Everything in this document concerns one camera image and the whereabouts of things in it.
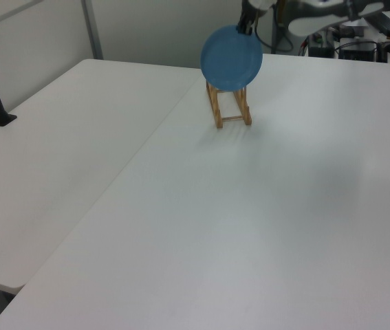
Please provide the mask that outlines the dark robot gripper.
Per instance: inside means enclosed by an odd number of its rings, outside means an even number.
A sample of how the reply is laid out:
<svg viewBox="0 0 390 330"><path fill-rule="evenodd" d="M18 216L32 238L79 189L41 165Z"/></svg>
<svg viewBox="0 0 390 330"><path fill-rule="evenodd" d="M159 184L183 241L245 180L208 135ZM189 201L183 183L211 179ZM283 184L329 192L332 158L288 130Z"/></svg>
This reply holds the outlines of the dark robot gripper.
<svg viewBox="0 0 390 330"><path fill-rule="evenodd" d="M259 16L263 16L273 5L274 0L242 0L241 9L243 12L236 26L237 32L239 34L252 33Z"/></svg>

